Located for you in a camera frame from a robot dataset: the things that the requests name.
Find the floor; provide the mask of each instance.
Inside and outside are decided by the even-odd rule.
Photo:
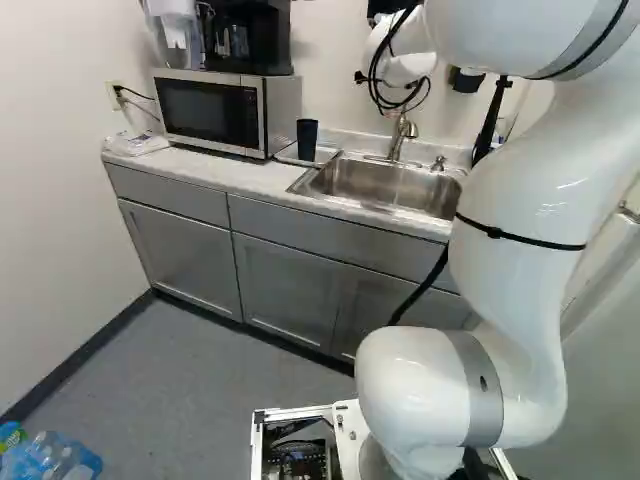
[[[155,300],[26,422],[102,456],[102,480],[249,478],[256,408],[353,398],[353,379]]]

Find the gray countertop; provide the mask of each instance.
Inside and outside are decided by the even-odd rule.
[[[384,230],[446,243],[451,223],[389,215],[347,208],[286,190],[307,169],[277,162],[249,163],[178,148],[167,148],[138,157],[123,157],[104,151],[105,162],[141,170],[195,185],[210,187],[243,197],[262,200],[311,213],[346,220]]]

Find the stainless steel sink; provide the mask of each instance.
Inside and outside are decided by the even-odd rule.
[[[451,221],[462,192],[461,177],[460,170],[432,172],[418,164],[341,157],[305,173],[287,191],[350,207]]]

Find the cabinet door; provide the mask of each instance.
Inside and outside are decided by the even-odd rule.
[[[231,233],[118,200],[154,287],[241,321]]]
[[[239,233],[233,242],[245,321],[328,353],[342,265]]]
[[[417,284],[357,267],[345,278],[332,354],[353,361],[360,342],[383,327]],[[463,328],[471,311],[462,298],[441,290],[427,291],[402,317],[400,325],[442,330]]]

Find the wall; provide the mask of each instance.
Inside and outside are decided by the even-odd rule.
[[[135,0],[10,2],[0,16],[0,412],[147,288],[100,162],[144,89]]]
[[[371,32],[367,0],[296,1],[291,4],[292,56],[304,76],[305,115],[323,126],[390,135],[393,120],[381,117],[365,85],[353,74],[362,69],[364,43]],[[472,144],[495,89],[490,75],[474,95],[454,92],[446,84],[446,64],[432,76],[433,89],[424,105],[411,113],[420,138],[442,143]],[[527,82],[517,80],[505,96],[501,114],[512,115]]]

